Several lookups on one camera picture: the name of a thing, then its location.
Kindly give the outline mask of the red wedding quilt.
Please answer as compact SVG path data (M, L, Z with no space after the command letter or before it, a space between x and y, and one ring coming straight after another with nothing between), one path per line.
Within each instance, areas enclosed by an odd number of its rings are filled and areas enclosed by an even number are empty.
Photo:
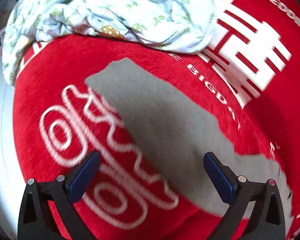
M101 167L75 204L98 239L206 239L222 217L179 192L146 159L116 108L85 83L112 62L130 59L171 84L217 119L239 155L261 150L286 176L281 161L270 155L268 137L202 54L169 54L79 35L39 49L27 51L15 90L13 128L21 171L25 179L49 181L98 151ZM293 203L291 215L288 239L300 232Z

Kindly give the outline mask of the red folded quilt roll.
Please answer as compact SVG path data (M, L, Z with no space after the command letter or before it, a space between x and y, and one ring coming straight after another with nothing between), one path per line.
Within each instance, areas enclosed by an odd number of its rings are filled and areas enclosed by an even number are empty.
M270 140L300 214L300 6L295 0L221 0L202 58Z

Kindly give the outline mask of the light floral crumpled cloth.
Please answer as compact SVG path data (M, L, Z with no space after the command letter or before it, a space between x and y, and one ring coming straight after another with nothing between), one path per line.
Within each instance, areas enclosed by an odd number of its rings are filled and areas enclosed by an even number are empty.
M216 23L215 0L19 0L5 28L2 72L14 85L30 44L71 34L194 54L210 43Z

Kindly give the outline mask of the grey knit sweater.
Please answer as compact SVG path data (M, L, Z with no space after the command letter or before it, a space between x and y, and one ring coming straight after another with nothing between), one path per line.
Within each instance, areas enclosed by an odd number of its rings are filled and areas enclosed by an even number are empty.
M228 208L203 168L204 154L213 152L235 174L250 181L274 179L285 220L292 221L290 189L278 163L261 150L239 155L217 119L174 86L127 58L110 63L85 83L116 108L146 159L203 210L222 216Z

